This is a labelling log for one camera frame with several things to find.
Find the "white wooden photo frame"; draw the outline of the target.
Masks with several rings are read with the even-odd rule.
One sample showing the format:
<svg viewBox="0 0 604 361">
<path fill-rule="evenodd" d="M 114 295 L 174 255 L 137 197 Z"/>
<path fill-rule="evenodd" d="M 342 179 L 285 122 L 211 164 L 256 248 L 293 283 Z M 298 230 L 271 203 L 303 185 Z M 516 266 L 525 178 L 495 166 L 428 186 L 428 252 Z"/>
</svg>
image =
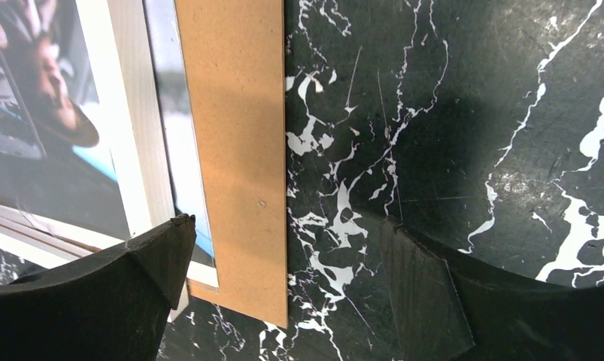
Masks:
<svg viewBox="0 0 604 361">
<path fill-rule="evenodd" d="M 174 214 L 142 2 L 0 1 L 5 280 Z"/>
</svg>

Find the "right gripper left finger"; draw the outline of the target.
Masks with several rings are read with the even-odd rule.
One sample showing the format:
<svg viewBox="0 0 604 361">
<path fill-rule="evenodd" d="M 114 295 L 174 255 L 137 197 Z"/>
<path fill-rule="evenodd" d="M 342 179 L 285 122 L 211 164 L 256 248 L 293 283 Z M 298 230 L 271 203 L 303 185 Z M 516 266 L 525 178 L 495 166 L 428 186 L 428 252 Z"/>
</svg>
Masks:
<svg viewBox="0 0 604 361">
<path fill-rule="evenodd" d="M 196 233 L 182 214 L 128 241 L 0 285 L 0 360 L 154 360 Z"/>
</svg>

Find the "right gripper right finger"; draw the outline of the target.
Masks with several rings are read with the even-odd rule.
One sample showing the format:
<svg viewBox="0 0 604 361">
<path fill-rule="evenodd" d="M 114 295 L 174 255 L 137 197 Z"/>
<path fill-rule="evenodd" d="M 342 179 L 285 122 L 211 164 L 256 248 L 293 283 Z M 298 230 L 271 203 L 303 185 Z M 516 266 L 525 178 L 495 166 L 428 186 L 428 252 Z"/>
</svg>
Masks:
<svg viewBox="0 0 604 361">
<path fill-rule="evenodd" d="M 604 360 L 604 285 L 526 278 L 393 218 L 380 248 L 407 360 Z"/>
</svg>

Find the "printed colour photo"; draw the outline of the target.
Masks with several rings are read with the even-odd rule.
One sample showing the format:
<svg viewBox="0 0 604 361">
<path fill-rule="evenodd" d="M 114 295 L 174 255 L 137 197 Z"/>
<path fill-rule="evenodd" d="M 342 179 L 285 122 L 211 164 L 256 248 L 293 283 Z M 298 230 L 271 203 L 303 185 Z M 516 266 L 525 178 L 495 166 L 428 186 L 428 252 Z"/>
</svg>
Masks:
<svg viewBox="0 0 604 361">
<path fill-rule="evenodd" d="M 202 170 L 174 1 L 145 1 L 144 12 L 176 211 L 196 218 L 187 277 L 219 287 Z"/>
</svg>

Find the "brown fibreboard backing board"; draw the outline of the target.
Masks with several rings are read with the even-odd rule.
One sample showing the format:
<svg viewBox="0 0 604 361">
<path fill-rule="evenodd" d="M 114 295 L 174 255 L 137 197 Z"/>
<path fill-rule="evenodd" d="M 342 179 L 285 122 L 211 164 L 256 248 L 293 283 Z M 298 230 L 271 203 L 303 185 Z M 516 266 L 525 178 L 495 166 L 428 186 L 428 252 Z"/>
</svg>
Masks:
<svg viewBox="0 0 604 361">
<path fill-rule="evenodd" d="M 176 4 L 218 288 L 194 296 L 288 325 L 284 4 Z"/>
</svg>

